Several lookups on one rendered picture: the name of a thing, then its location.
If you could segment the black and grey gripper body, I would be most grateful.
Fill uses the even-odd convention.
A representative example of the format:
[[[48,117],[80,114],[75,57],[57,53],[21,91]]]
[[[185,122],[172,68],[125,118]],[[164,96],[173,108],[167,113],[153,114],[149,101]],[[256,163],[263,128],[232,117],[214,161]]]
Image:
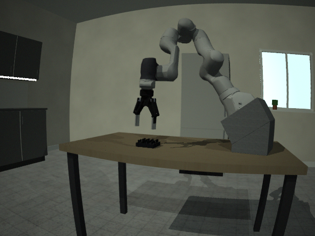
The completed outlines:
[[[154,96],[154,91],[150,89],[140,90],[141,100],[147,100],[148,104],[151,104],[151,98]],[[142,103],[143,106],[147,106],[145,102]]]

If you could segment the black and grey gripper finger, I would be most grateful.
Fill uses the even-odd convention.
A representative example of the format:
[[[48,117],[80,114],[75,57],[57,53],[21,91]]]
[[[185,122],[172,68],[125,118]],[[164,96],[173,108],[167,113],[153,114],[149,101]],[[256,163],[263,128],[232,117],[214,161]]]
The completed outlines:
[[[152,122],[151,122],[151,129],[156,129],[156,121],[157,121],[157,116],[159,116],[159,112],[158,112],[158,107],[157,107],[157,103],[156,103],[156,98],[152,98],[151,99],[151,104],[149,105],[147,100],[144,100],[144,102],[146,103],[147,107],[150,110],[151,113],[151,117],[152,117]]]
[[[143,105],[142,103],[144,102],[144,100],[140,100],[141,98],[137,98],[137,102],[134,108],[133,113],[135,113],[135,126],[139,126],[139,119],[140,119],[140,112],[143,109]]]

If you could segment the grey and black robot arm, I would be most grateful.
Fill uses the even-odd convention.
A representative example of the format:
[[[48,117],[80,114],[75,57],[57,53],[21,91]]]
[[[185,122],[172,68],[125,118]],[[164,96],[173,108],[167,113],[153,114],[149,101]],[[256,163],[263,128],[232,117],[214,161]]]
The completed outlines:
[[[178,29],[167,28],[161,37],[159,46],[165,53],[170,54],[169,64],[158,65],[156,58],[142,60],[139,87],[153,90],[156,81],[173,82],[178,77],[180,50],[177,42],[187,44],[191,40],[194,42],[197,53],[203,56],[199,75],[214,87],[227,116],[255,99],[252,94],[241,92],[235,88],[228,77],[221,77],[219,70],[224,61],[223,54],[213,48],[205,31],[197,29],[188,18],[181,18],[178,21]]]

